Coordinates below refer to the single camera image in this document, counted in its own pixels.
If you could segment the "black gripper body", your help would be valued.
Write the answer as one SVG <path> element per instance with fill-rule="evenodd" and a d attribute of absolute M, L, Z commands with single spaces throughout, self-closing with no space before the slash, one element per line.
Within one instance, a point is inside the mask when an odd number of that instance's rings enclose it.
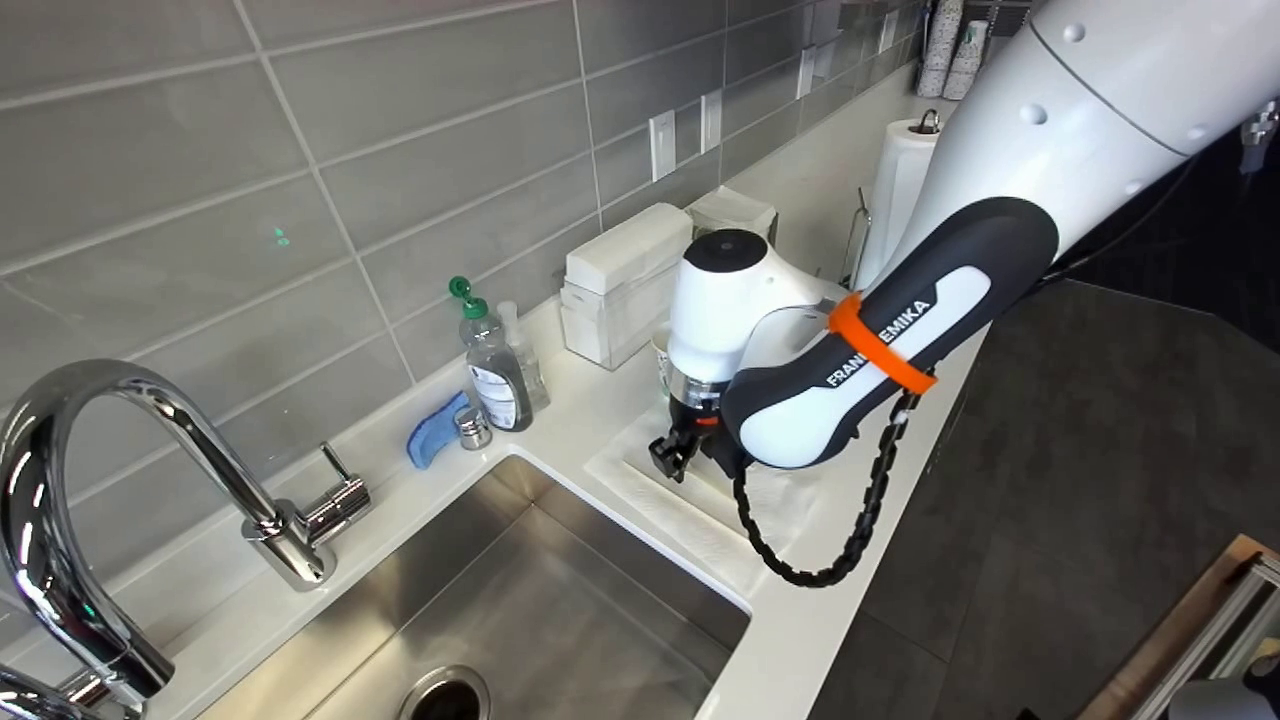
<path fill-rule="evenodd" d="M 695 457 L 707 457 L 718 474 L 731 474 L 731 447 L 718 418 L 718 384 L 699 384 L 670 378 L 669 394 L 669 432 L 649 443 L 653 466 L 669 479 L 685 479 Z"/>

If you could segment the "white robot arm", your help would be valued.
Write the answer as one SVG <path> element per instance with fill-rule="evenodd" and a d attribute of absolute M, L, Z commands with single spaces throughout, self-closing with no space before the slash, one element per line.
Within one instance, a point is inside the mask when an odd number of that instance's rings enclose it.
<path fill-rule="evenodd" d="M 938 130 L 863 292 L 715 227 L 677 269 L 664 475 L 812 468 L 1003 315 L 1070 244 L 1280 94 L 1280 0 L 1044 0 Z"/>

